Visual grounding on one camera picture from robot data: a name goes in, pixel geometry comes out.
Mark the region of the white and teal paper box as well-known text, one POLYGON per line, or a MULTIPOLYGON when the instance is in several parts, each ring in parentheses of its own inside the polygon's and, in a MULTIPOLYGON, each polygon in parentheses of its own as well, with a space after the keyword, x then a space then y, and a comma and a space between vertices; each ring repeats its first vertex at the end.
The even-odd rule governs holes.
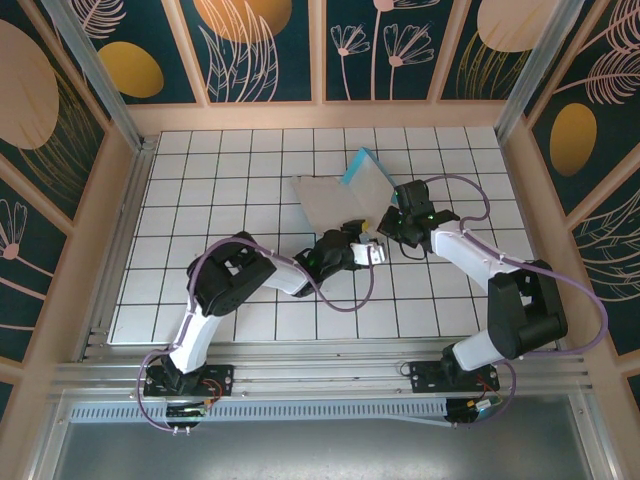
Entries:
POLYGON ((396 186, 375 153, 361 147, 339 179, 293 176, 291 185, 312 230, 322 234, 344 223, 364 221, 364 231, 377 236, 383 215, 395 203, 396 186))

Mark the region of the small electronics board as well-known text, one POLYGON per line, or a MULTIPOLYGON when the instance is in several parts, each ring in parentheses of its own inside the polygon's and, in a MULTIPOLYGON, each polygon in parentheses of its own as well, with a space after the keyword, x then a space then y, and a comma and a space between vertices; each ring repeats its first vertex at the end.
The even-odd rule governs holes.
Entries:
POLYGON ((444 418, 454 427, 467 426, 485 418, 501 404, 497 397, 447 399, 444 418))
POLYGON ((208 407, 204 403, 181 403, 169 404, 166 407, 165 417, 175 418, 196 418, 204 417, 208 412, 208 407))

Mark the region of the grey metal sheet panel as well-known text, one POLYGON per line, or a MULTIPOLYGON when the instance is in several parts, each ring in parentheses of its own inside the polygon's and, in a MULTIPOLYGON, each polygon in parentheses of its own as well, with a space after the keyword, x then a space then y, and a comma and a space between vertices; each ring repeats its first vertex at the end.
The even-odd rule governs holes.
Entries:
POLYGON ((457 428, 212 415, 171 435, 132 410, 62 400, 28 480, 629 480, 579 395, 520 397, 498 418, 457 428))

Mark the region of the aluminium mounting rail frame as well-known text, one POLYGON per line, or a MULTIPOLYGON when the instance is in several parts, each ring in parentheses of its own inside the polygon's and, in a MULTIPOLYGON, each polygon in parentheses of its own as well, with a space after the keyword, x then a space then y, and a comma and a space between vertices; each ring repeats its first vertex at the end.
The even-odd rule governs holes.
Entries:
MULTIPOLYGON (((400 373, 404 363, 437 360, 449 338, 258 341, 214 343, 211 364, 234 366, 236 399, 298 400, 406 397, 411 388, 400 373)), ((82 361, 53 370, 50 396, 73 390, 113 393, 129 399, 148 345, 89 346, 82 361)), ((500 392, 519 395, 590 392, 591 380, 579 355, 515 360, 497 368, 500 392)))

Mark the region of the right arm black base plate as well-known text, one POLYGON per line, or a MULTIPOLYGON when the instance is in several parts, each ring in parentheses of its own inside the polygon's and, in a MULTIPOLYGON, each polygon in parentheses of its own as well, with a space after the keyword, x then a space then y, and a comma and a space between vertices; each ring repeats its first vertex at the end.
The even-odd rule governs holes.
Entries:
POLYGON ((415 361, 409 363, 408 378, 413 393, 482 393, 486 387, 500 390, 497 371, 491 365, 465 371, 440 361, 415 361))

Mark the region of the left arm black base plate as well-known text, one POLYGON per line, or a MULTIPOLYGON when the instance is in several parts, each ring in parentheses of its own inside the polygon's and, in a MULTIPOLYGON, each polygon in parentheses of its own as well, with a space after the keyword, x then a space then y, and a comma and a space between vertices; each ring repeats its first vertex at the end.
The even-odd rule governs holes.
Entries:
POLYGON ((143 395, 163 398, 230 396, 233 381, 232 365, 204 365, 186 374, 155 365, 146 370, 143 395))

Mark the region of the aluminium corner post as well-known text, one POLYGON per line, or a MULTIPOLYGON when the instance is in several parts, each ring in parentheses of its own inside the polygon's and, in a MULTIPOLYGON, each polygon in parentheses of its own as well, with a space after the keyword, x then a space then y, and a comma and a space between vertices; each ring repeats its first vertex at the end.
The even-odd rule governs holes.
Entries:
POLYGON ((500 147, 506 145, 536 88, 542 82, 567 35, 578 19, 585 0, 559 0, 529 55, 494 126, 500 147))
POLYGON ((42 3, 75 59, 85 71, 98 97, 109 111, 115 125, 133 151, 139 153, 142 150, 143 137, 100 60, 94 45, 84 33, 71 5, 67 0, 42 0, 42 3))

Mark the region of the aluminium side rail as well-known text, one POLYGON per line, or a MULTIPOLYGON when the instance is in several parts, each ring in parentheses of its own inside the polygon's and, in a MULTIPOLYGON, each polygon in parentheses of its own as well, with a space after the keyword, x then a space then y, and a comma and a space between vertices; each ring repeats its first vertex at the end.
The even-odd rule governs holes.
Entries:
POLYGON ((118 303, 121 282, 134 238, 138 214, 149 179, 159 137, 142 138, 142 146, 132 158, 125 189, 117 210, 116 222, 103 255, 90 302, 83 320, 72 361, 84 361, 88 347, 99 348, 108 343, 108 334, 118 303))

